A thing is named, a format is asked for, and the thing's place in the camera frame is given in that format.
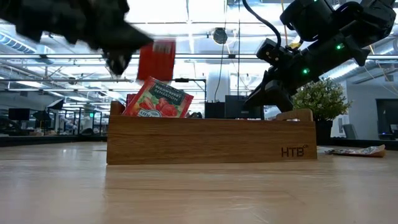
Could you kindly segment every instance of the wooden tray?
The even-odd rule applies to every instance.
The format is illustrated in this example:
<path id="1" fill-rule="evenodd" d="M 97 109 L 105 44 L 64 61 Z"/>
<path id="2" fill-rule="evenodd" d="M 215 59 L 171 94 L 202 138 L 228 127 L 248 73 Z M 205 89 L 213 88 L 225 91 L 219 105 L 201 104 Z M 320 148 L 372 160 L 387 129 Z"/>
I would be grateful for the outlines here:
<path id="1" fill-rule="evenodd" d="M 311 110 L 275 121 L 121 116 L 111 104 L 108 164 L 306 161 L 317 158 Z M 300 121 L 285 121 L 297 118 Z"/>

